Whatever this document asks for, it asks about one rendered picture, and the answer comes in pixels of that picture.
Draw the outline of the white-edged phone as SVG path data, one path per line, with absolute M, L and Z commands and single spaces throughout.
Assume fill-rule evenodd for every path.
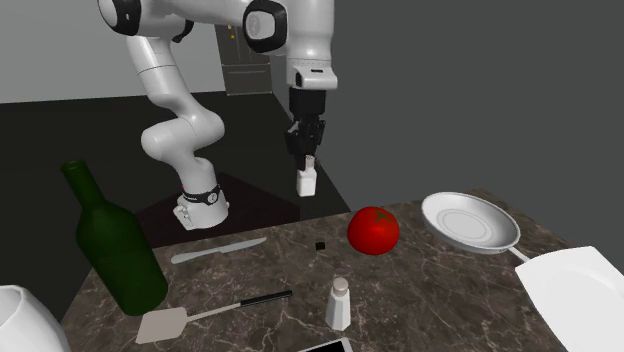
M 354 352 L 354 350 L 350 341 L 346 337 L 342 337 L 300 350 L 299 352 Z

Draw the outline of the silver table knife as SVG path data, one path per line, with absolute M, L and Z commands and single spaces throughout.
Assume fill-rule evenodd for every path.
M 237 250 L 246 249 L 246 248 L 261 244 L 265 241 L 266 241 L 266 237 L 261 237 L 261 238 L 241 241 L 241 242 L 237 242 L 237 243 L 233 243 L 233 244 L 229 244 L 229 245 L 225 245 L 221 247 L 215 247 L 215 248 L 201 250 L 201 251 L 176 254 L 171 257 L 170 262 L 172 264 L 180 264 L 180 263 L 190 261 L 192 259 L 205 256 L 205 255 L 210 255 L 210 254 L 215 254 L 215 253 L 225 254 L 225 253 L 229 253 L 229 252 L 233 252 Z

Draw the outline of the white shaker with grey cap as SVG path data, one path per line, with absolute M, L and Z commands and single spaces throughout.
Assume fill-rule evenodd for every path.
M 351 324 L 349 283 L 344 277 L 333 279 L 328 296 L 325 322 L 336 331 L 344 331 Z

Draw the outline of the red tomato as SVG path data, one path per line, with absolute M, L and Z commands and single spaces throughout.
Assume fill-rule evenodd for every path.
M 347 227 L 350 245 L 360 253 L 378 256 L 392 250 L 400 236 L 399 223 L 389 211 L 374 206 L 360 209 Z

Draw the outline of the dark green glass bottle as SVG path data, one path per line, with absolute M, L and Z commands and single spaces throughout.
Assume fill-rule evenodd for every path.
M 122 312 L 154 310 L 168 283 L 136 216 L 105 198 L 84 161 L 61 171 L 82 207 L 76 241 L 84 256 Z

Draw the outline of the white square plate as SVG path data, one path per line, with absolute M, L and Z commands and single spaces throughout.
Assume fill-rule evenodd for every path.
M 624 275 L 596 248 L 546 253 L 516 273 L 568 352 L 624 352 Z

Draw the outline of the dark robot stand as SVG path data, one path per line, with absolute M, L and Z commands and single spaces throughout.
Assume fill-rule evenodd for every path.
M 186 230 L 173 213 L 178 192 L 137 213 L 137 218 L 152 248 L 176 245 L 201 239 L 214 238 L 239 232 L 297 222 L 298 205 L 283 200 L 269 192 L 218 172 L 217 180 L 225 187 L 229 202 L 227 219 L 208 229 Z

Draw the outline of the white round vase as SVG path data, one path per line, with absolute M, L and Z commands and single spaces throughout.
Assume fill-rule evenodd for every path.
M 0 286 L 0 352 L 72 352 L 64 330 L 30 291 Z

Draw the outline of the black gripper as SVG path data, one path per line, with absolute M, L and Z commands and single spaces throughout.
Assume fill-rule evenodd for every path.
M 309 120 L 306 132 L 306 154 L 303 139 L 299 136 L 299 120 L 308 115 L 320 116 L 325 113 L 325 90 L 302 90 L 289 88 L 289 111 L 293 115 L 294 123 L 284 133 L 288 152 L 294 157 L 298 169 L 305 168 L 306 154 L 316 155 L 317 147 L 321 144 L 325 131 L 326 121 L 319 117 Z

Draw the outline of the small white shaker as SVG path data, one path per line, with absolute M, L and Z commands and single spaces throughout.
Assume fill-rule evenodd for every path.
M 312 197 L 316 193 L 317 172 L 315 157 L 306 155 L 304 169 L 297 171 L 296 190 L 300 197 Z

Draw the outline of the white frying pan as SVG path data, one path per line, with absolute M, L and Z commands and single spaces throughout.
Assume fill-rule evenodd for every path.
M 511 252 L 522 262 L 530 258 L 515 248 L 521 238 L 517 222 L 499 206 L 479 197 L 438 192 L 421 204 L 427 229 L 439 239 L 471 253 Z

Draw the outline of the dark grey refrigerator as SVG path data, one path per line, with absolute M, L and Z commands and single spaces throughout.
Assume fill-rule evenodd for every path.
M 239 27 L 216 25 L 215 33 L 226 94 L 271 94 L 270 58 L 251 50 Z

